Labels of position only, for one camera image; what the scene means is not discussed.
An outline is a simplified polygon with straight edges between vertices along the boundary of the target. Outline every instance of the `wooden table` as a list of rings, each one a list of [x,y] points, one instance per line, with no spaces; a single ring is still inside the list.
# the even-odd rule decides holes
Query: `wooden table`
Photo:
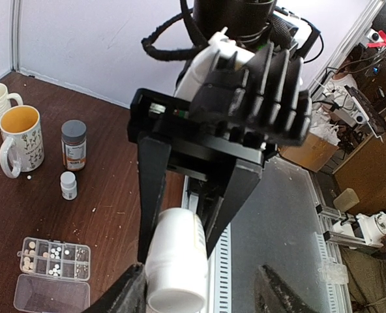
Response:
[[[17,312],[13,298],[21,271],[16,253],[27,236],[91,247],[93,303],[136,261],[140,199],[137,149],[126,138],[129,111],[17,73],[1,82],[39,110],[45,160],[30,173],[31,180],[27,173],[9,179],[0,168],[0,312]],[[73,201],[62,198],[59,186],[65,170],[61,125],[69,119],[87,125],[87,165],[76,174]],[[179,206],[182,189],[183,177],[169,173],[163,207]]]

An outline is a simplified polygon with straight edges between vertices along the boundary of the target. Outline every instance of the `gray floor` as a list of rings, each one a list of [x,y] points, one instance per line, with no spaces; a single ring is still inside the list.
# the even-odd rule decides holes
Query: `gray floor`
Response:
[[[232,312],[254,313],[254,273],[270,265],[317,312],[329,312],[318,269],[321,234],[306,171],[279,158],[231,223]]]

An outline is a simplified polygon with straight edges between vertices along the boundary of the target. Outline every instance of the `floral mug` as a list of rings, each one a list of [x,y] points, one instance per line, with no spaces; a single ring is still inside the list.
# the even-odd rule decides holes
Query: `floral mug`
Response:
[[[15,106],[0,118],[3,144],[0,166],[9,178],[33,171],[44,160],[40,114],[32,106]]]

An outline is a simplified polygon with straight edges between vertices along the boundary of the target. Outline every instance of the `white bottle cap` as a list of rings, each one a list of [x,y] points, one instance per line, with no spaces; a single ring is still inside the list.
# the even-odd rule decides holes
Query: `white bottle cap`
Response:
[[[60,181],[65,188],[73,188],[76,183],[76,176],[71,171],[65,171],[61,174]]]

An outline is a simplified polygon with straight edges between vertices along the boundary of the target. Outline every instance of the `mug handle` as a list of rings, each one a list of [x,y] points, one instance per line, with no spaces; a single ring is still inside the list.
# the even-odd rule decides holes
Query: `mug handle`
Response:
[[[9,178],[17,178],[21,172],[22,161],[18,154],[16,154],[16,158],[12,160],[13,169],[10,170],[8,163],[8,152],[10,149],[15,147],[15,140],[13,137],[6,137],[2,146],[0,147],[0,166],[2,167],[3,173]]]
[[[13,99],[16,101],[16,103],[19,105],[19,106],[23,106],[23,100],[22,100],[22,97],[19,95],[19,93],[10,93],[8,94],[8,99]]]

